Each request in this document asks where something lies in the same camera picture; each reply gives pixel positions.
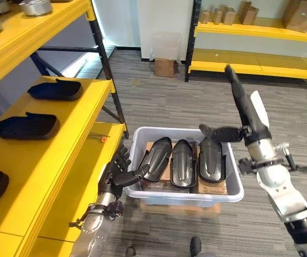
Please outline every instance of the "black curved plastic cover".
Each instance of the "black curved plastic cover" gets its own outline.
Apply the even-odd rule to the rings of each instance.
[[[177,142],[170,163],[170,182],[178,187],[192,187],[196,184],[193,149],[187,140]]]
[[[204,138],[200,144],[200,176],[211,183],[219,183],[226,178],[226,156],[222,156],[221,143]]]
[[[149,172],[144,175],[144,179],[150,182],[159,181],[163,171],[169,163],[172,151],[171,140],[168,137],[161,138],[153,143],[150,151],[146,152],[140,164],[140,168],[145,164],[150,165]]]
[[[82,95],[78,81],[56,79],[56,83],[45,82],[31,87],[28,93],[35,99],[74,101]]]

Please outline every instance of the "black shoe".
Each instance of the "black shoe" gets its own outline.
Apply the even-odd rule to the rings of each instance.
[[[126,248],[125,257],[136,256],[136,249],[133,246]]]
[[[201,240],[199,237],[192,237],[190,240],[190,256],[194,257],[201,252]]]

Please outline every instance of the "black shelf post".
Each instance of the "black shelf post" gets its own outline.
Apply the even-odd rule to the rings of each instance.
[[[101,59],[101,63],[106,75],[106,79],[107,80],[111,80],[113,79],[113,75],[111,72],[111,68],[110,68],[110,63],[109,60],[107,58],[106,55],[106,51],[104,48],[104,44],[102,42],[102,34],[101,34],[101,30],[99,27],[99,23],[98,21],[95,19],[93,21],[89,22],[90,24],[90,28],[93,34],[93,38],[95,41],[95,44],[97,45],[96,48],[86,48],[86,47],[40,47],[38,50],[40,51],[67,51],[67,52],[97,52],[99,53],[100,59]],[[50,70],[51,72],[53,72],[54,74],[56,74],[59,77],[64,77],[58,70],[56,70],[53,66],[51,66],[48,62],[46,62],[45,60],[43,60],[37,52],[34,52],[33,54],[31,54],[31,59],[32,61],[35,63],[37,69],[39,70],[39,72],[42,75],[46,75],[49,76],[50,73],[48,72],[48,70]],[[117,93],[117,89],[114,93],[111,93],[112,98],[113,98],[113,102],[114,105],[116,106],[116,110],[117,110],[117,114],[114,114],[111,110],[109,110],[108,108],[106,108],[105,106],[102,107],[102,110],[105,111],[107,114],[109,114],[111,117],[113,117],[116,121],[118,121],[119,123],[124,123],[125,124],[125,131],[124,131],[124,136],[126,139],[128,139],[129,134],[128,134],[128,129],[127,129],[127,125],[125,122],[125,118],[124,118],[124,114],[122,112],[122,108],[121,108],[121,104],[119,101],[119,97],[118,97],[118,93]]]
[[[194,30],[195,30],[195,26],[197,26],[197,23],[198,23],[200,9],[201,9],[201,0],[194,0],[193,11],[191,13],[191,19],[190,19],[189,39],[188,39],[188,47],[187,47],[187,55],[186,55],[186,63],[185,63],[185,66],[186,66],[185,82],[189,81],[188,70],[189,70],[189,66],[191,65],[191,59],[193,57],[194,44],[195,44]]]

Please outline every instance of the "yellow shelving unit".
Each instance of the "yellow shelving unit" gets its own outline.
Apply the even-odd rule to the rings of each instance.
[[[237,73],[307,79],[307,58],[208,49],[194,49],[188,72],[223,72],[228,63]]]
[[[185,82],[192,71],[224,72],[230,64],[235,72],[307,79],[307,58],[229,50],[194,49],[195,37],[199,33],[258,36],[281,40],[307,42],[307,32],[286,29],[281,19],[257,17],[253,25],[243,25],[238,16],[232,25],[198,21],[201,1],[194,1],[191,14],[189,40],[186,56]]]
[[[41,77],[36,84],[55,79]],[[69,80],[81,82],[83,94],[78,100],[36,100],[25,93],[1,117],[24,116],[28,111],[53,114],[60,121],[58,134],[49,140],[0,138],[0,171],[10,177],[0,198],[0,232],[22,237],[15,256],[26,256],[33,245],[98,113],[114,90],[112,80]]]
[[[29,256],[69,256],[80,230],[68,222],[81,218],[96,200],[98,181],[116,151],[124,124],[94,124],[92,132],[107,135],[106,143],[87,138],[44,222]]]
[[[30,54],[49,39],[92,10],[90,0],[73,0],[52,3],[52,12],[40,17],[24,15],[18,4],[11,4],[11,11],[0,16],[0,79],[8,74]]]
[[[281,19],[270,19],[257,17],[254,25],[242,25],[236,17],[232,25],[220,23],[218,25],[213,22],[203,24],[198,22],[195,26],[194,36],[198,33],[220,33],[246,36],[262,36],[272,37],[275,39],[294,40],[307,42],[307,32],[297,32],[286,29]]]

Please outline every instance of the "plastic storage box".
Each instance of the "plastic storage box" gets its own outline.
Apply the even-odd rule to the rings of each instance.
[[[139,127],[134,133],[130,151],[130,160],[132,163],[128,170],[134,170],[139,166],[144,156],[147,142],[156,141],[162,137],[169,137],[173,142],[177,142],[180,139],[186,139],[187,141],[195,141],[199,144],[203,140],[204,135],[200,130],[185,128]],[[140,198],[148,205],[211,207],[217,202],[238,202],[244,197],[244,188],[238,174],[231,145],[229,143],[224,143],[222,145],[222,152],[227,155],[227,195],[149,192],[143,191],[140,183],[125,187],[124,191],[128,196]]]

